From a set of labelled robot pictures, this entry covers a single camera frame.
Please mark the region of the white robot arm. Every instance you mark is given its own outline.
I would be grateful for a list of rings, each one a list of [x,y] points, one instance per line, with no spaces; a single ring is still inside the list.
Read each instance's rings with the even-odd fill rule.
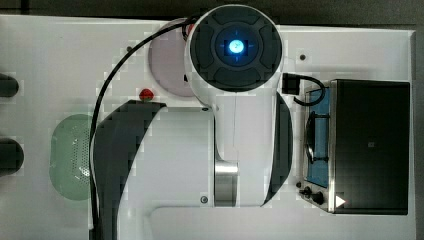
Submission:
[[[194,22],[184,65],[198,106],[130,100],[95,131],[91,240],[153,240],[160,208],[265,205],[291,167],[283,63],[277,27],[255,8],[223,5]]]

